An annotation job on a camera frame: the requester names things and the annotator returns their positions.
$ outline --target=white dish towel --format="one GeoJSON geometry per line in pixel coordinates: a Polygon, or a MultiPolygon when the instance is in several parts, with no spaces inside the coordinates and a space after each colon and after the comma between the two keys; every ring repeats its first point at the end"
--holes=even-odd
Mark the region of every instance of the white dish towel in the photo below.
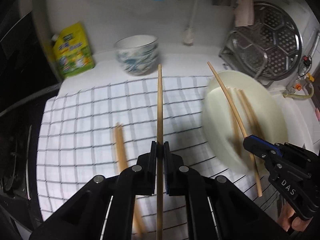
{"type": "MultiPolygon", "coordinates": [[[[201,103],[211,77],[164,77],[164,141],[201,175],[226,176],[274,219],[278,192],[261,179],[235,174],[215,158],[201,129],[201,103]]],[[[157,78],[108,84],[47,101],[39,135],[37,188],[46,220],[96,174],[119,174],[112,128],[123,124],[128,165],[150,151],[156,140],[157,78]]],[[[156,235],[156,196],[137,196],[147,239],[156,235]]],[[[188,238],[184,197],[164,195],[164,239],[188,238]]]]}

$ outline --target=human hand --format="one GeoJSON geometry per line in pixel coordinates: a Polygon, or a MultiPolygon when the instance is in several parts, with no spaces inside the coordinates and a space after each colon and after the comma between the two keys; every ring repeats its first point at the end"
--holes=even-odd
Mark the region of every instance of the human hand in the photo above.
{"type": "Polygon", "coordinates": [[[296,231],[304,231],[307,228],[307,226],[309,225],[311,219],[308,221],[303,221],[299,217],[296,217],[291,223],[290,218],[293,216],[293,214],[294,214],[293,208],[289,205],[289,203],[286,203],[281,208],[281,213],[280,213],[280,216],[277,220],[277,223],[285,231],[288,231],[290,226],[296,231]]]}

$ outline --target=detergent pouch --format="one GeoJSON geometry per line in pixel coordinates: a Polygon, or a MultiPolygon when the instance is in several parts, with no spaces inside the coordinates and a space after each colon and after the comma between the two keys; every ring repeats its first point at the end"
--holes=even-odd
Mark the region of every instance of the detergent pouch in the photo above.
{"type": "Polygon", "coordinates": [[[87,37],[81,23],[61,31],[53,52],[64,78],[77,75],[94,67],[87,37]]]}

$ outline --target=chopstick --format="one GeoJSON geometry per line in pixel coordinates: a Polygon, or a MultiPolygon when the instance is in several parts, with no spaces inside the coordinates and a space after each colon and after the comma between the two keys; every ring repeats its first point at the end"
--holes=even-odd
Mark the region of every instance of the chopstick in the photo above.
{"type": "MultiPolygon", "coordinates": [[[[228,90],[230,97],[232,99],[231,89],[227,88],[227,90],[228,90]]],[[[241,157],[241,142],[240,142],[240,137],[239,137],[238,122],[237,122],[235,115],[233,114],[231,107],[230,107],[230,114],[231,114],[231,119],[232,119],[233,134],[235,136],[235,138],[234,138],[235,150],[236,150],[236,153],[239,155],[239,157],[241,157]]]]}
{"type": "Polygon", "coordinates": [[[242,109],[244,110],[245,116],[247,117],[247,120],[248,120],[248,122],[249,122],[249,125],[250,125],[250,128],[251,128],[252,132],[253,132],[255,135],[258,135],[258,134],[257,134],[257,131],[256,131],[256,129],[255,129],[255,125],[254,125],[254,123],[253,123],[253,121],[252,121],[252,115],[251,115],[251,113],[249,112],[249,109],[248,109],[248,107],[247,107],[247,104],[246,104],[245,101],[244,101],[243,95],[242,95],[242,94],[240,93],[240,91],[237,90],[237,89],[236,89],[236,95],[237,95],[237,97],[238,97],[238,99],[239,99],[239,101],[240,101],[240,104],[241,104],[241,106],[242,106],[242,109]]]}
{"type": "Polygon", "coordinates": [[[264,136],[263,130],[259,124],[257,115],[254,112],[252,105],[250,104],[246,94],[244,93],[244,91],[242,89],[238,90],[237,92],[239,92],[239,94],[241,95],[240,98],[242,98],[242,101],[244,102],[244,104],[245,104],[246,108],[248,109],[248,112],[252,118],[252,122],[253,122],[252,126],[254,127],[256,135],[265,140],[265,136],[264,136]]]}
{"type": "MultiPolygon", "coordinates": [[[[158,65],[157,144],[163,145],[163,90],[162,66],[158,65]]],[[[163,156],[157,155],[157,240],[163,233],[163,156]]]]}
{"type": "MultiPolygon", "coordinates": [[[[211,69],[213,75],[217,79],[217,81],[218,81],[223,93],[225,94],[225,96],[226,96],[226,98],[227,98],[227,100],[228,100],[228,102],[229,102],[229,104],[231,106],[231,109],[232,109],[232,111],[233,111],[233,113],[234,113],[234,115],[235,115],[235,117],[237,119],[237,122],[238,122],[239,126],[240,126],[240,130],[242,132],[243,137],[246,138],[248,136],[248,134],[247,134],[247,132],[246,132],[246,130],[244,128],[244,124],[243,124],[243,122],[241,120],[241,117],[240,117],[240,115],[238,113],[238,110],[237,110],[235,104],[232,101],[231,96],[229,95],[229,93],[228,93],[226,87],[224,86],[221,78],[219,77],[218,73],[215,71],[215,69],[213,68],[211,63],[207,62],[207,64],[208,64],[209,68],[211,69]]],[[[255,180],[256,180],[256,184],[257,184],[258,196],[261,197],[262,196],[262,188],[261,188],[261,181],[260,181],[260,176],[259,176],[259,172],[258,172],[258,168],[257,168],[256,159],[255,159],[255,157],[254,157],[254,155],[252,153],[249,152],[249,154],[250,154],[250,160],[252,162],[252,166],[253,166],[253,170],[254,170],[254,177],[255,177],[255,180]]]]}
{"type": "MultiPolygon", "coordinates": [[[[125,148],[124,148],[122,126],[119,123],[117,123],[116,127],[114,128],[114,136],[116,141],[118,169],[121,172],[126,168],[128,168],[128,164],[127,164],[127,158],[126,158],[125,148]]],[[[142,235],[146,233],[146,226],[141,217],[140,206],[136,201],[134,203],[133,224],[137,231],[138,237],[141,239],[142,235]]]]}

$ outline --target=blue patterned bowl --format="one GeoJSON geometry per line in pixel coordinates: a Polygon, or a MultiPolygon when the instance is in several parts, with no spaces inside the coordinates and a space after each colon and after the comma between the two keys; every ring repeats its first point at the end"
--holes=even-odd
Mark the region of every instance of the blue patterned bowl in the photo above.
{"type": "Polygon", "coordinates": [[[148,71],[158,58],[158,38],[153,35],[135,35],[119,40],[116,58],[130,74],[141,75],[148,71]]]}

